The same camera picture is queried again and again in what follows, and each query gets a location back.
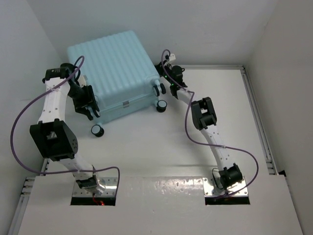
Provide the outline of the light blue hard suitcase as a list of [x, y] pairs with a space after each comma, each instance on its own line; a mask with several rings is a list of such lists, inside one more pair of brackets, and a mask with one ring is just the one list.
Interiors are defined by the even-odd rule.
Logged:
[[133, 112], [154, 106], [163, 113], [167, 102], [160, 99], [166, 88], [148, 53], [132, 30], [75, 44], [67, 48], [70, 63], [83, 55], [80, 68], [91, 85], [100, 110], [91, 133], [104, 135], [103, 125]]

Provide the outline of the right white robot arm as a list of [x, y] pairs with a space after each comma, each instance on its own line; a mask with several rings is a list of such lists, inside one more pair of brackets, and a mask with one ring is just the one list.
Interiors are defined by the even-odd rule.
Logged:
[[155, 65], [158, 74], [170, 83], [171, 95], [188, 105], [194, 127], [201, 132], [215, 157], [219, 183], [216, 186], [227, 190], [230, 186], [243, 180], [238, 165], [231, 159], [217, 128], [217, 116], [211, 98], [195, 100], [195, 93], [188, 90], [183, 81], [184, 68], [180, 66]]

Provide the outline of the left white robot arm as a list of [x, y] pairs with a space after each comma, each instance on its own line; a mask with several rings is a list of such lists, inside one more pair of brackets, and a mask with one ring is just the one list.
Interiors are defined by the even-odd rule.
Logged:
[[76, 184], [92, 194], [102, 191], [93, 165], [78, 154], [78, 140], [65, 122], [66, 100], [72, 98], [75, 112], [89, 120], [99, 117], [99, 107], [91, 85], [80, 85], [79, 76], [66, 79], [78, 67], [63, 63], [46, 71], [43, 79], [49, 94], [45, 97], [37, 124], [30, 126], [30, 134], [41, 155], [58, 162], [73, 174]]

